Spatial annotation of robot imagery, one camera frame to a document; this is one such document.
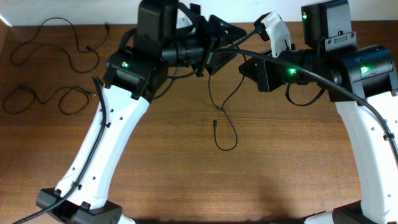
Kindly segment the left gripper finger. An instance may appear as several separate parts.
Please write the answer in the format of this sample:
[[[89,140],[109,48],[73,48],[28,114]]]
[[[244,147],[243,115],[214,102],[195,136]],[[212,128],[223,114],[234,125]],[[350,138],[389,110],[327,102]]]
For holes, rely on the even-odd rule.
[[[224,47],[228,44],[233,44],[247,35],[244,29],[233,26],[215,15],[211,15],[208,22],[211,27],[211,33],[215,35],[214,47]]]
[[[234,53],[214,53],[211,52],[205,63],[205,68],[209,75],[214,75],[227,63],[236,57]]]

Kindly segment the black usb cable thin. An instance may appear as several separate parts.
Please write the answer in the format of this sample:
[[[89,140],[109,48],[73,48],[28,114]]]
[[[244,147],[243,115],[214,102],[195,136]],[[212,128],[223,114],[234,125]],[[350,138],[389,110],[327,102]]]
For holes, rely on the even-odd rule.
[[[22,114],[24,112],[26,112],[27,110],[29,110],[35,102],[38,102],[40,105],[46,105],[47,103],[49,103],[54,96],[60,92],[65,90],[65,93],[60,97],[59,101],[58,101],[58,110],[59,112],[61,112],[61,114],[66,115],[66,116],[72,116],[75,114],[78,114],[80,112],[82,112],[85,108],[87,108],[90,105],[90,98],[96,96],[95,93],[88,91],[80,86],[63,86],[60,87],[58,89],[56,89],[47,99],[43,100],[40,99],[38,94],[36,93],[35,90],[33,90],[31,87],[27,86],[27,85],[18,85],[15,87],[15,89],[13,89],[3,100],[2,103],[2,109],[5,113],[7,114],[11,114],[11,115],[18,115],[18,114]],[[25,106],[23,109],[19,110],[19,111],[11,111],[9,109],[7,109],[6,107],[6,103],[10,100],[10,98],[15,95],[18,91],[24,91],[30,95],[32,95],[32,100],[27,104],[27,106]],[[76,111],[71,111],[68,112],[65,109],[63,109],[63,101],[64,99],[73,91],[76,91],[80,94],[82,94],[86,101],[85,103]]]

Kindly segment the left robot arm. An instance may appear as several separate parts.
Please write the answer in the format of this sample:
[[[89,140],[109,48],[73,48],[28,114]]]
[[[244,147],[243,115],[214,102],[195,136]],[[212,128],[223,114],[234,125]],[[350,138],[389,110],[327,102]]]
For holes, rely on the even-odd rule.
[[[72,165],[53,189],[40,191],[42,213],[62,223],[131,223],[108,200],[115,168],[135,126],[147,111],[171,67],[193,74],[215,72],[226,63],[213,51],[246,35],[196,4],[142,1],[137,27],[127,31],[110,56],[102,82],[95,82],[99,106]]]

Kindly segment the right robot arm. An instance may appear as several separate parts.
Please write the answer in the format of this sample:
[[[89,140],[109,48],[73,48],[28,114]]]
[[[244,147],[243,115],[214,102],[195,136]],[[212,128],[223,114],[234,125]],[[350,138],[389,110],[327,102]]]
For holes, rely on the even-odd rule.
[[[301,8],[307,49],[297,50],[276,12],[254,22],[271,44],[239,67],[270,92],[315,82],[335,104],[351,141],[361,199],[302,223],[397,222],[397,67],[381,45],[358,48],[348,1],[320,1]]]

